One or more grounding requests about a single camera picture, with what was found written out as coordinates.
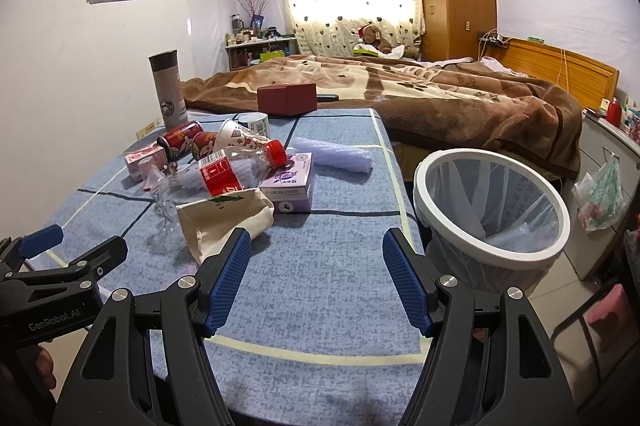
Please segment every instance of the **white trash can rim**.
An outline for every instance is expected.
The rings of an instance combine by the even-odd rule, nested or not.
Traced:
[[[529,179],[542,191],[556,210],[559,225],[559,235],[556,241],[541,251],[534,253],[516,253],[484,243],[457,227],[436,206],[429,195],[426,185],[426,178],[434,168],[445,162],[455,161],[457,159],[490,161],[510,168]],[[549,264],[560,255],[560,252],[569,239],[569,212],[560,194],[535,170],[521,162],[492,151],[475,148],[454,148],[429,154],[427,158],[418,165],[415,171],[414,199],[416,209],[422,212],[428,221],[428,225],[433,228],[437,234],[470,257],[490,265],[518,271],[523,269],[543,269],[548,267]]]

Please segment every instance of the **red label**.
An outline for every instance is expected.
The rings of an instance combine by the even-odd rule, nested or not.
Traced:
[[[224,150],[200,159],[198,167],[204,179],[204,184],[207,185],[211,195],[222,195],[223,193],[242,190],[238,177],[231,169]]]

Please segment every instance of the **drawer handle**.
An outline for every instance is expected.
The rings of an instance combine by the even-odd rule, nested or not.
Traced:
[[[602,147],[602,149],[603,149],[604,151],[608,151],[608,152],[611,154],[611,157],[615,157],[616,159],[620,160],[620,158],[619,158],[615,153],[613,153],[612,151],[610,151],[610,149],[609,149],[609,148],[607,148],[606,146],[603,146],[603,147]]]

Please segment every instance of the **hanging plastic bag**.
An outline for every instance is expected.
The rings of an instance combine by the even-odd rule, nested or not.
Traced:
[[[578,202],[578,220],[588,233],[615,223],[624,210],[618,158],[612,156],[593,177],[585,174],[572,192]]]

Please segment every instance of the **maroon box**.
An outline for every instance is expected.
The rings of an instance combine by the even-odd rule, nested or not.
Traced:
[[[270,116],[300,116],[318,110],[315,83],[258,88],[258,110]]]

